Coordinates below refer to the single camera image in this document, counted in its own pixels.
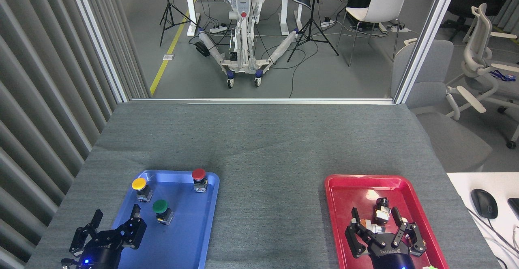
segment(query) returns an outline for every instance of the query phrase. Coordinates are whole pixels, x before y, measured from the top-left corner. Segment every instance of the green object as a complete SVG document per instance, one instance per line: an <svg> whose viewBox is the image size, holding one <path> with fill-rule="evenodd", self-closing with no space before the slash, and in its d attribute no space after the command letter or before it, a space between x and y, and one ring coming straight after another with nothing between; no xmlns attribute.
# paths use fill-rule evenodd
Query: green object
<svg viewBox="0 0 519 269"><path fill-rule="evenodd" d="M154 213L164 213L164 211L167 209L167 201L164 199L157 200L153 204L153 212Z"/></svg>

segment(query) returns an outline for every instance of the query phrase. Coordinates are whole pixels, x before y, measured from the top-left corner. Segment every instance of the white chair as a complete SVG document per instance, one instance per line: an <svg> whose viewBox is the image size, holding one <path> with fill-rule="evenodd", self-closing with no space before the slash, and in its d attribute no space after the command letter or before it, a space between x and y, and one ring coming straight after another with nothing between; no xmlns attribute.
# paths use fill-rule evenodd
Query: white chair
<svg viewBox="0 0 519 269"><path fill-rule="evenodd" d="M500 32L492 32L492 23L485 14L486 4L483 3L479 7L472 6L472 14L474 14L474 21L471 30L467 33L464 41L467 41L467 46L463 51L463 62L461 67L463 74L452 80L449 84L453 84L459 78L465 77L467 85L480 92L476 98L478 101L490 101L499 104L498 112L504 113L506 108L519 109L519 81L505 81L496 78L491 73L499 71L503 75L519 73L519 67L512 63L497 62L492 59L492 51L488 47L488 40L490 37L512 38L517 39L514 34L504 34ZM469 108L470 105L465 104L460 107L460 110ZM519 125L515 132L506 143L508 148L515 148L517 138L519 138Z"/></svg>
<svg viewBox="0 0 519 269"><path fill-rule="evenodd" d="M354 17L358 23L355 30L355 38L354 44L352 46L352 54L350 56L350 62L346 61L348 67L352 66L352 60L354 58L354 49L355 49L355 40L358 33L358 27L361 22L367 23L383 23L388 22L393 19L397 20L397 24L400 24L400 21L397 19L400 15L400 10L402 10L402 5L404 5L404 0L371 0L369 3L369 7L367 8L346 8L346 12ZM397 37L395 40L395 48L393 49L393 58L395 58L395 53L397 51L397 40L398 33L400 27L397 27Z"/></svg>

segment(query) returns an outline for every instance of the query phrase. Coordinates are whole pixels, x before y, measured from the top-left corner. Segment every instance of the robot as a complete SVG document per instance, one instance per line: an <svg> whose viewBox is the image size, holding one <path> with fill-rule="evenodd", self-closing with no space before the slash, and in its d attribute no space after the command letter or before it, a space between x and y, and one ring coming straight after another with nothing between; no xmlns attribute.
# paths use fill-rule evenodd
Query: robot
<svg viewBox="0 0 519 269"><path fill-rule="evenodd" d="M227 86L234 86L236 73L254 74L254 86L261 84L263 74L280 58L288 49L291 42L295 40L298 30L294 29L285 40L276 48L268 59L257 60L254 57L254 24L260 21L260 13L265 0L228 0L232 11L229 12L229 19L236 20L236 27L232 29L232 41L234 41L234 51L230 58L225 59L224 54L220 54L209 36L200 30L198 38L204 43L222 71L227 76Z"/></svg>
<svg viewBox="0 0 519 269"><path fill-rule="evenodd" d="M84 227L77 228L72 239L69 251L75 258L79 258L79 261L64 258L61 260L61 267L70 269L76 265L76 269L117 269L122 249L130 247L137 250L141 245L146 223L140 217L140 212L140 206L135 204L130 218L125 223L114 230L97 232L103 213L99 209L96 210L92 221ZM88 236L91 240L85 245Z"/></svg>
<svg viewBox="0 0 519 269"><path fill-rule="evenodd" d="M377 201L375 216L380 216L380 212L384 210L380 210ZM381 225L360 219L357 208L352 208L353 219L344 232L352 255L354 258L359 258L368 254L373 269L415 269L410 255L421 256L427 250L420 229L416 223L409 223L407 219L401 217L398 208L393 207L391 214L399 228L396 234L386 232ZM385 217L375 217L375 219L380 224L387 223ZM408 236L409 245L402 241L404 235ZM367 246L361 244L356 236L359 236Z"/></svg>

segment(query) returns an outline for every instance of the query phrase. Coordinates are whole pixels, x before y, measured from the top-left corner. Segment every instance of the white robot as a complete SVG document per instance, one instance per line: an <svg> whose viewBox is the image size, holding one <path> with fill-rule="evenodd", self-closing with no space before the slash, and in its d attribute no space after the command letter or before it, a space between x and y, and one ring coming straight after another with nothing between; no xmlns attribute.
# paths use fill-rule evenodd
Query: white robot
<svg viewBox="0 0 519 269"><path fill-rule="evenodd" d="M227 76L227 86L234 86L235 73L254 74L254 85L260 86L263 74L283 55L290 43L295 40L297 29L293 30L285 40L276 48L269 59L256 60L254 57L254 23L260 21L260 12L265 0L228 0L232 11L229 12L229 19L236 20L236 27L233 29L234 53L230 60L225 60L225 55L220 54L214 46L209 36L200 31L198 38L209 49L209 53L215 58Z"/></svg>

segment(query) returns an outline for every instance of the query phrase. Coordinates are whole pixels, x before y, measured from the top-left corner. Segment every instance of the caster wheel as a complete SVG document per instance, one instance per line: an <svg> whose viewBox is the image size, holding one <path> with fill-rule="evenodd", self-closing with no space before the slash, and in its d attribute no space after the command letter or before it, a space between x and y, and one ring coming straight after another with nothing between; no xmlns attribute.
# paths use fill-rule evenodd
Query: caster wheel
<svg viewBox="0 0 519 269"><path fill-rule="evenodd" d="M515 141L508 141L508 142L506 142L506 146L509 149L514 149L515 148Z"/></svg>

